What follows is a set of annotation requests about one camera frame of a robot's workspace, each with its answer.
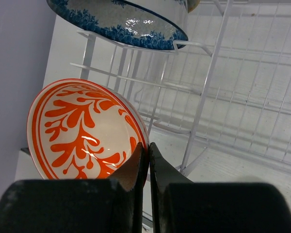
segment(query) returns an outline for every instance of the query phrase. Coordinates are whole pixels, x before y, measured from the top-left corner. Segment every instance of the ceramic dish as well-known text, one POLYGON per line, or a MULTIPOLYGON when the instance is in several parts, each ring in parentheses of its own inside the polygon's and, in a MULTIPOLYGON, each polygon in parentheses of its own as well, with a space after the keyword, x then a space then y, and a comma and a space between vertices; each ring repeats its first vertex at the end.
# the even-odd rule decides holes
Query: ceramic dish
POLYGON ((200 3, 200 0, 188 0, 188 13, 192 12, 200 3))
POLYGON ((45 87, 28 115, 27 139, 44 179, 106 178, 138 142, 149 144, 137 111, 122 96, 80 79, 45 87))
POLYGON ((173 50, 186 35, 187 0, 47 0, 63 19, 124 44, 173 50))

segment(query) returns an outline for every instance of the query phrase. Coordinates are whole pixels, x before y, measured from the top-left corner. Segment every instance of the blue rim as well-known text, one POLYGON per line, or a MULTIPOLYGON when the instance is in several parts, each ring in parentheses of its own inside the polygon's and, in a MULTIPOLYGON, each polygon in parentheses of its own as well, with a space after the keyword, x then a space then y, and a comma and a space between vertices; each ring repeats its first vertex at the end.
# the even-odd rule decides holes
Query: blue rim
POLYGON ((135 7, 136 9, 144 10, 150 14, 155 15, 163 19, 164 21, 170 23, 175 27, 176 31, 170 36, 170 38, 165 38, 162 33, 156 31, 151 31, 150 35, 141 36, 139 38, 134 37, 132 32, 129 32, 122 25, 110 26, 102 28, 99 26, 99 19, 96 19, 95 16, 91 15, 88 10, 74 10, 68 9, 66 6, 70 0, 47 0, 49 7, 58 14, 61 18, 72 23, 73 25, 82 28, 87 31, 93 31, 97 34, 100 34, 108 39, 118 41, 121 43, 133 45, 136 47, 153 49, 153 50, 174 50, 173 41, 174 40, 188 40, 186 33, 181 30, 177 25, 170 22, 169 20, 161 17, 160 15, 149 11, 138 5, 133 5, 130 2, 124 0, 114 0, 118 3, 122 2, 130 6, 135 7))

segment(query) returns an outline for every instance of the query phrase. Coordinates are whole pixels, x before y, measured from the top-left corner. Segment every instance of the orange and white bowl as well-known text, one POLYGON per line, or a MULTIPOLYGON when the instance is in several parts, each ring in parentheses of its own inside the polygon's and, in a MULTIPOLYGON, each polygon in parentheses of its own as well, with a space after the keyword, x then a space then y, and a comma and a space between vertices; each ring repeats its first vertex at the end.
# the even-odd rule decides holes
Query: orange and white bowl
POLYGON ((106 178, 124 164, 138 142, 147 150, 146 127, 121 95, 90 81, 65 79, 34 100, 27 139, 44 179, 106 178))

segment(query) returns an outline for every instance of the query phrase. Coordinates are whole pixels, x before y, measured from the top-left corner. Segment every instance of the gray wall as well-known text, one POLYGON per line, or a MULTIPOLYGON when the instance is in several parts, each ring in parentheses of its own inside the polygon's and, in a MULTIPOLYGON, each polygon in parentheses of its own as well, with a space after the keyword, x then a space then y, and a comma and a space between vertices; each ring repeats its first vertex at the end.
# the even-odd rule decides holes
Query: gray wall
POLYGON ((27 146, 27 113, 43 85, 54 23, 45 0, 0 0, 0 197, 27 146))

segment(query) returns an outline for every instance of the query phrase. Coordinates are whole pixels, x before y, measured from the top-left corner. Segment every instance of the dish rack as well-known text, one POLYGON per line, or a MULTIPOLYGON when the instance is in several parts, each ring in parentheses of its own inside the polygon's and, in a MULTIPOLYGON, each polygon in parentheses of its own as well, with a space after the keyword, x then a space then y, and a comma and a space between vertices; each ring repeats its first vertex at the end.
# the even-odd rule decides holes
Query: dish rack
POLYGON ((78 34, 87 38, 83 63, 71 63, 80 78, 127 98, 149 133, 185 138, 182 174, 208 149, 291 174, 291 3, 203 2, 174 51, 78 34), (193 145, 202 150, 188 163, 193 145))

